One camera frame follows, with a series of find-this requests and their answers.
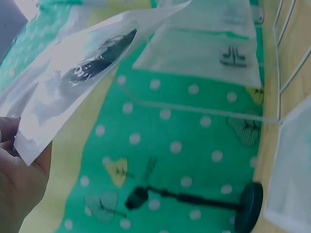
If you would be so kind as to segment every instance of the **white polka dot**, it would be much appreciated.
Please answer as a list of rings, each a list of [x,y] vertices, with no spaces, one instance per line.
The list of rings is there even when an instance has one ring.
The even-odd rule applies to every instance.
[[[152,211],[156,211],[160,209],[161,203],[158,199],[152,199],[149,204],[149,209]]]
[[[123,105],[122,111],[124,114],[131,114],[133,111],[133,104],[132,103],[125,103]]]
[[[124,218],[120,221],[120,227],[125,229],[125,230],[128,230],[131,228],[131,222],[130,220]]]
[[[212,161],[214,163],[220,162],[223,159],[223,152],[221,150],[214,150],[212,153]]]
[[[199,86],[197,84],[192,84],[188,88],[188,92],[190,95],[195,95],[199,93]]]
[[[87,187],[89,184],[89,178],[87,176],[82,176],[80,179],[80,183],[83,187]]]
[[[151,90],[158,90],[160,85],[161,85],[161,82],[159,79],[152,79],[149,87]]]
[[[208,128],[210,126],[210,124],[212,123],[212,120],[210,119],[209,116],[203,116],[200,120],[200,124],[202,125],[202,127],[204,128]]]
[[[140,134],[139,133],[132,133],[130,135],[130,143],[132,145],[137,145],[140,142]]]
[[[118,84],[123,85],[126,82],[126,76],[125,75],[120,75],[118,77]]]
[[[180,185],[183,188],[189,188],[192,185],[192,179],[189,176],[184,176],[183,178],[181,178],[180,180]]]
[[[170,146],[170,149],[171,149],[171,152],[174,153],[174,154],[178,154],[181,152],[181,149],[182,149],[183,145],[181,144],[181,142],[179,141],[173,141],[171,143],[171,146]]]
[[[231,218],[229,218],[229,223],[230,224],[234,224],[234,222],[235,222],[235,216],[232,216]]]
[[[103,163],[103,165],[109,164],[109,163],[111,163],[111,159],[106,156],[103,158],[102,163]]]
[[[199,220],[202,216],[201,210],[191,210],[189,213],[190,219],[195,221],[195,220]]]
[[[233,103],[235,101],[237,101],[237,94],[235,92],[229,92],[227,94],[227,100],[230,102],[230,103]]]
[[[257,163],[257,157],[254,156],[254,157],[252,157],[252,158],[250,159],[250,161],[249,161],[249,166],[250,166],[250,167],[256,167],[256,163]]]
[[[72,230],[72,228],[73,228],[73,223],[72,223],[72,221],[71,221],[70,219],[67,219],[67,220],[65,221],[65,228],[66,228],[67,230]]]
[[[92,216],[92,211],[90,208],[88,208],[87,206],[84,208],[84,213],[87,215],[87,216]]]
[[[171,117],[171,111],[170,111],[170,109],[162,109],[162,110],[160,111],[160,118],[161,118],[162,120],[168,120],[168,119],[170,119],[170,117]]]
[[[105,133],[105,126],[104,125],[96,126],[96,129],[95,129],[96,136],[101,137],[104,135],[104,133]]]
[[[222,194],[230,194],[232,192],[232,186],[230,184],[225,184],[222,186]]]

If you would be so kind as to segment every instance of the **wooden surface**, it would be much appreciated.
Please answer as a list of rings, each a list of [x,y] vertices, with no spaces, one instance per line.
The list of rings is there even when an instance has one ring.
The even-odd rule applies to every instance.
[[[269,27],[271,28],[275,20],[279,0],[262,0],[261,4],[265,10],[265,22],[263,25],[265,62],[270,65],[268,66],[269,68],[265,69],[264,116],[274,118],[277,110],[277,72],[270,67],[273,67],[276,63],[276,47],[273,42],[273,33]],[[280,22],[276,26],[277,35],[281,31],[290,4],[291,0],[284,0]],[[281,85],[284,85],[287,81],[310,45],[310,2],[309,0],[296,0],[291,19],[279,46]],[[309,94],[311,94],[311,57],[282,94],[281,117],[286,116]],[[254,180],[260,181],[263,185],[264,204],[273,171],[277,134],[278,125],[263,124]],[[252,231],[253,233],[285,233],[285,231],[264,219],[262,214],[263,208],[258,222]]]

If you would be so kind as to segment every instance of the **plastic bag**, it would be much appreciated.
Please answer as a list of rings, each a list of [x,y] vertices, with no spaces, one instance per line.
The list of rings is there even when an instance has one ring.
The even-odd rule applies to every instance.
[[[36,159],[101,79],[188,4],[123,12],[48,46],[0,98],[1,116],[21,116],[14,146],[25,163]]]
[[[225,34],[162,26],[133,64],[134,69],[191,75],[261,87],[254,41]]]
[[[311,96],[280,126],[264,217],[290,233],[311,232]]]
[[[156,31],[133,68],[260,88],[256,50],[249,0],[193,0]]]

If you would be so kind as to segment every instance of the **black print on bag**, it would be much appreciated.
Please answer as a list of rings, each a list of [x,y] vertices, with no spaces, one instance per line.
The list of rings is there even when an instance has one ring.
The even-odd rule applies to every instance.
[[[130,46],[137,30],[105,41],[96,54],[77,64],[66,76],[69,81],[80,82],[93,78],[114,63]]]

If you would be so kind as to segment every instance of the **green polka dot fabric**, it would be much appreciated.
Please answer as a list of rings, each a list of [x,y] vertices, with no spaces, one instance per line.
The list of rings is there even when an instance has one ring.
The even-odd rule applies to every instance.
[[[61,7],[66,21],[67,6]],[[11,74],[10,78],[2,75],[3,87],[38,55],[40,43],[44,43],[43,50],[55,37],[51,33],[46,40],[40,39],[47,22],[52,24],[56,18],[43,12],[39,17],[42,24],[35,29],[30,23],[3,61],[0,72]],[[30,31],[38,34],[30,39]],[[260,28],[257,37],[257,57],[263,63]],[[152,191],[140,208],[129,211],[125,206],[136,187],[149,185],[173,193],[238,202],[252,179],[259,147],[259,122],[170,108],[171,104],[188,105],[261,116],[262,106],[254,103],[245,87],[133,70],[144,46],[118,69],[86,141],[79,177],[56,232],[234,233],[233,211],[182,203]],[[15,56],[28,47],[29,52]],[[263,81],[263,69],[260,74]],[[151,104],[142,105],[137,100]],[[156,104],[159,102],[167,105],[161,107]]]

